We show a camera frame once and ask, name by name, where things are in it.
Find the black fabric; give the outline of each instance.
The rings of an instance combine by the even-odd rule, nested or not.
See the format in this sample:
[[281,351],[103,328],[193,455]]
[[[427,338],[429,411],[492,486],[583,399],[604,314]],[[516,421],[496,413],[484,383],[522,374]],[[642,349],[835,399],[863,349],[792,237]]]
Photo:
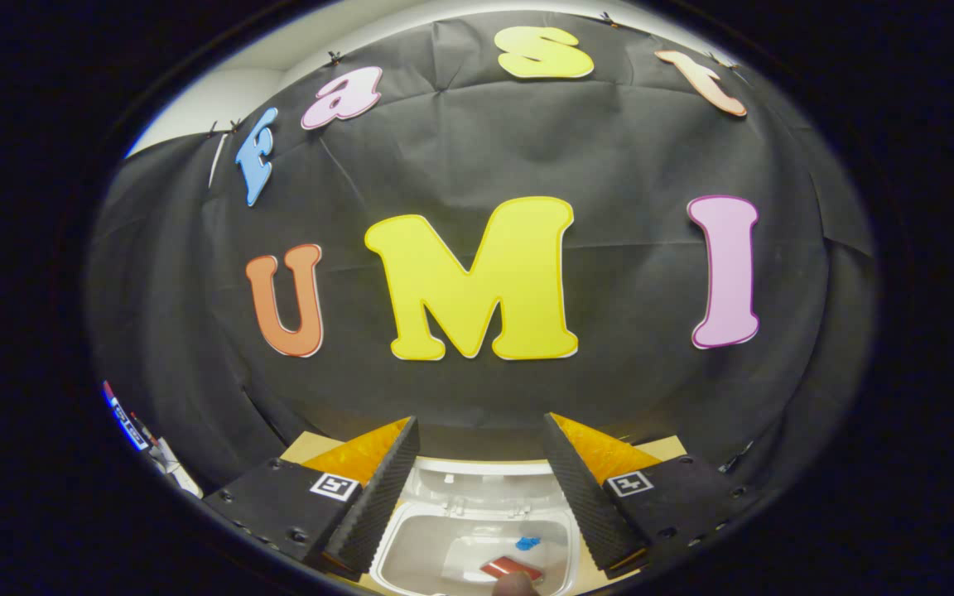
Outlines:
[[[569,31],[595,71],[515,79],[493,44],[507,26]],[[656,50],[681,50],[718,73],[747,116],[720,112]],[[316,91],[366,65],[383,69],[378,105],[304,131]],[[249,208],[234,155],[268,107],[279,110],[273,173]],[[800,110],[745,68],[593,19],[490,12],[414,27],[291,84],[227,136],[207,188],[217,144],[174,139],[124,162],[89,269],[105,377],[212,483],[281,453],[302,430],[347,440],[410,415],[422,422],[427,456],[541,458],[541,416],[556,411],[631,442],[678,435],[719,464],[778,436],[788,405],[807,408],[813,436],[829,434],[859,381],[877,279],[862,204]],[[705,312],[708,266],[686,206],[709,194],[744,197],[759,211],[760,331],[741,346],[697,350],[690,333]],[[477,358],[450,343],[440,362],[395,358],[368,227],[424,215],[469,267],[495,207],[528,195],[575,210],[563,274],[579,352],[504,361],[489,346],[496,314]],[[307,243],[323,250],[325,337],[311,358],[287,358],[260,333],[245,265]],[[279,303],[283,324],[296,328],[285,267],[275,287],[289,297]],[[826,333],[847,334],[850,348],[817,348]],[[817,441],[791,445],[755,445],[746,470],[773,452],[796,468]]]

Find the letter i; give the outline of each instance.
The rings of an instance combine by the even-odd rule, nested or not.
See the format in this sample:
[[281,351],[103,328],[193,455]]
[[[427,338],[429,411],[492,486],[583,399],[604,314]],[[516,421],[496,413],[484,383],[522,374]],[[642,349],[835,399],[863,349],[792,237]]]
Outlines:
[[744,344],[757,335],[753,313],[753,241],[757,208],[737,196],[702,196],[687,214],[705,231],[709,294],[691,341],[700,350]]

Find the clip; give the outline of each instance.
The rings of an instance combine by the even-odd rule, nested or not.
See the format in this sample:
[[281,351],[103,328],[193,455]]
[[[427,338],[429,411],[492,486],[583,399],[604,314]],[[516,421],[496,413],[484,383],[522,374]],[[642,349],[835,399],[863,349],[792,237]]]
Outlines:
[[613,19],[610,18],[609,12],[602,12],[602,14],[599,16],[602,17],[603,22],[606,22],[607,24],[609,24],[609,26],[612,26],[614,29],[617,29],[617,23],[614,23]]
[[712,55],[712,52],[709,52],[708,54],[709,54],[709,57],[712,58],[712,61],[715,61],[715,63],[717,63],[718,65],[722,65],[722,67],[724,67],[724,68],[728,68],[728,69],[730,69],[730,70],[735,70],[735,69],[737,69],[737,68],[739,67],[739,65],[737,65],[737,64],[733,64],[733,65],[726,65],[726,64],[724,64],[723,61],[717,60],[717,59],[716,59],[716,56],[713,56],[713,55]]

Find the red object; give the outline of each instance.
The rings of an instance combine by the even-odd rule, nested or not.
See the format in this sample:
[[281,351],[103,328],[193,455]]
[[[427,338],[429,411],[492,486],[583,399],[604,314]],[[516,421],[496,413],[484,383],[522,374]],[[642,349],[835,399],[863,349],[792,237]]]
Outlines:
[[480,570],[496,579],[503,577],[505,574],[512,574],[515,572],[525,572],[529,574],[529,578],[531,578],[533,582],[537,582],[542,579],[541,570],[535,570],[530,566],[522,565],[522,563],[518,563],[510,557],[499,557],[495,561],[485,563]]

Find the white plastic container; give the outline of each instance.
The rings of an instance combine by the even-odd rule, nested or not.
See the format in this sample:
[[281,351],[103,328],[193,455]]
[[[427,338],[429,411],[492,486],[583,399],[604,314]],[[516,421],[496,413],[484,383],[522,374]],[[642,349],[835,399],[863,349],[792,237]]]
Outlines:
[[[548,464],[419,459],[402,490],[370,574],[407,596],[488,596],[481,565],[506,555],[543,573],[541,596],[566,593],[580,564],[580,533]],[[522,538],[540,543],[520,550]]]

